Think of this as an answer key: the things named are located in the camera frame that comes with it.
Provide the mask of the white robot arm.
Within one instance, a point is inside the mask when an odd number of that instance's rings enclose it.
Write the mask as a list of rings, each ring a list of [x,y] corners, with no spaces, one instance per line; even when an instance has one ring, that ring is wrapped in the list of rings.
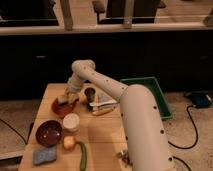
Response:
[[[176,171],[157,102],[148,88],[98,73],[92,60],[76,60],[71,69],[65,90],[69,104],[74,103],[86,80],[120,103],[133,171]]]

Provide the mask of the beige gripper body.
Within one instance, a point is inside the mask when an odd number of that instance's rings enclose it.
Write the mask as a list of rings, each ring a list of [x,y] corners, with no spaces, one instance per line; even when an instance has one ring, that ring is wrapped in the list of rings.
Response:
[[[74,104],[78,99],[79,99],[79,95],[77,93],[73,93],[69,87],[67,87],[65,89],[65,92],[62,95],[59,95],[58,97],[66,97],[68,99],[68,103],[69,105]]]

